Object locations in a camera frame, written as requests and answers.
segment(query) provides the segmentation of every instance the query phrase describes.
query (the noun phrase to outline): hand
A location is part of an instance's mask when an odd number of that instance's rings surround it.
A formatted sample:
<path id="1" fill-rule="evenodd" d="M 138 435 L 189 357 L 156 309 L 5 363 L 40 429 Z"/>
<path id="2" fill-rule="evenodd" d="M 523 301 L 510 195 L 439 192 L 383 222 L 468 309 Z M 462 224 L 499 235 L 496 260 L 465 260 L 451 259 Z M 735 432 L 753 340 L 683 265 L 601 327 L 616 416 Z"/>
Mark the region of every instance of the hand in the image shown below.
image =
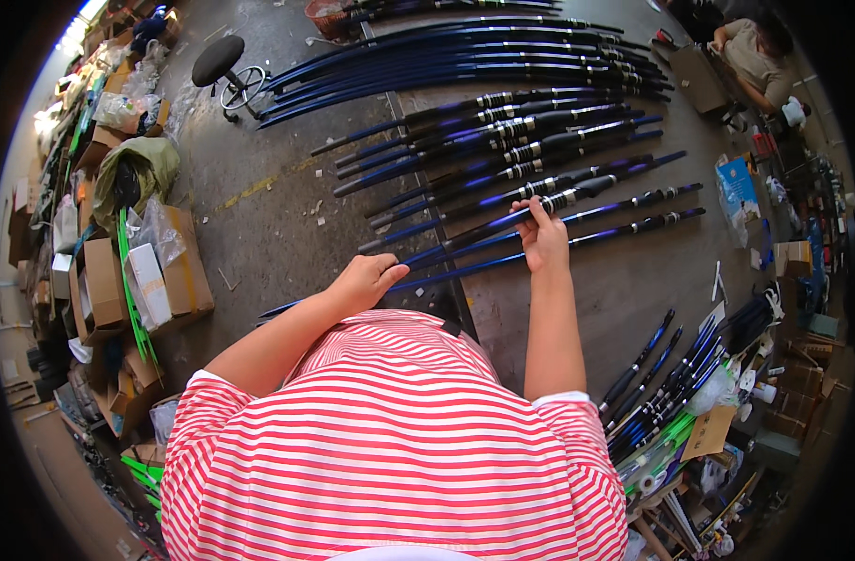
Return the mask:
<path id="1" fill-rule="evenodd" d="M 356 255 L 324 291 L 338 308 L 340 319 L 374 308 L 390 286 L 409 274 L 409 266 L 398 263 L 392 253 Z"/>
<path id="2" fill-rule="evenodd" d="M 516 226 L 521 234 L 527 267 L 531 273 L 570 271 L 568 229 L 557 215 L 549 216 L 534 196 L 529 201 L 514 201 L 509 214 L 530 207 L 532 219 Z"/>

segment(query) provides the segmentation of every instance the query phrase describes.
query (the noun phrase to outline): basket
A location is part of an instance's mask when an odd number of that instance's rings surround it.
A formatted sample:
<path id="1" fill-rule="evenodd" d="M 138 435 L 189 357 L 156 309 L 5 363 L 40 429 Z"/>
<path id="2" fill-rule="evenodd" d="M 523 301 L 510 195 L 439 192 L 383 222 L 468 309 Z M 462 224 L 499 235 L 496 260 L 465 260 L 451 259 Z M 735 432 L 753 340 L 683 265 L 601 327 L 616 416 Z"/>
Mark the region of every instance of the basket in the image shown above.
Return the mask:
<path id="1" fill-rule="evenodd" d="M 337 39 L 346 33 L 345 20 L 348 14 L 343 6 L 348 0 L 311 0 L 303 12 L 325 39 Z"/>

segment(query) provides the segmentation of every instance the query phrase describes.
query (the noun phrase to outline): stool seat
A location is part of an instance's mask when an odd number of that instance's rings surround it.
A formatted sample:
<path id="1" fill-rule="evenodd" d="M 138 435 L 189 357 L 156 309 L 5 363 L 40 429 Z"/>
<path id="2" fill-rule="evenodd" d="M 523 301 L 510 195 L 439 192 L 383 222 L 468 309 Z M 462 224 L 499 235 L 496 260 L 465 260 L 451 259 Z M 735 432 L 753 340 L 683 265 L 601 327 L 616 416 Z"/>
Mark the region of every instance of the stool seat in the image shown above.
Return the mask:
<path id="1" fill-rule="evenodd" d="M 197 57 L 190 79 L 198 88 L 214 84 L 240 60 L 243 54 L 243 39 L 228 35 L 218 39 Z"/>

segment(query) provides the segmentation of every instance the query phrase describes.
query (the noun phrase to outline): stool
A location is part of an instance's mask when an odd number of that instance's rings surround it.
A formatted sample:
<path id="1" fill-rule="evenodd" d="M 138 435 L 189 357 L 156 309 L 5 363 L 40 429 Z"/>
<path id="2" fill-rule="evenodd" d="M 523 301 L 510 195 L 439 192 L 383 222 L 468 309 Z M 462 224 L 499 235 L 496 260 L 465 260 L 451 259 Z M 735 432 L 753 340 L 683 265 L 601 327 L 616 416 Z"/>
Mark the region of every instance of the stool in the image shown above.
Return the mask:
<path id="1" fill-rule="evenodd" d="M 258 111 L 250 107 L 250 101 L 262 90 L 265 80 L 271 78 L 271 73 L 263 70 L 261 66 L 247 66 L 238 73 L 231 71 L 231 67 L 243 54 L 243 46 L 243 39 L 236 35 L 218 39 L 197 57 L 194 69 L 190 73 L 190 79 L 198 88 L 212 86 L 210 97 L 216 95 L 216 84 L 219 79 L 222 77 L 228 79 L 228 84 L 224 84 L 219 101 L 222 106 L 222 115 L 231 123 L 236 123 L 240 117 L 236 113 L 229 115 L 228 111 L 236 111 L 241 107 L 245 107 L 256 120 L 262 118 Z"/>

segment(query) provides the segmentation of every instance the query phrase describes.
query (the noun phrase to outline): striped shirt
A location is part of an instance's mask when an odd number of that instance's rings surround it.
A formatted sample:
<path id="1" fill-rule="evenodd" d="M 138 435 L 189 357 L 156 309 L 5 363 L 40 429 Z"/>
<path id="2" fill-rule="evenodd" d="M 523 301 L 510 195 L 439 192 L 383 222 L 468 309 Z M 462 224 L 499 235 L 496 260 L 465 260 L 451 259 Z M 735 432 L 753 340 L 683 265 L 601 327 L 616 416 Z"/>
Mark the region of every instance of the striped shirt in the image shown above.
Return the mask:
<path id="1" fill-rule="evenodd" d="M 619 560 L 624 492 L 586 394 L 520 398 L 442 325 L 347 318 L 264 398 L 197 372 L 162 482 L 172 557 Z"/>

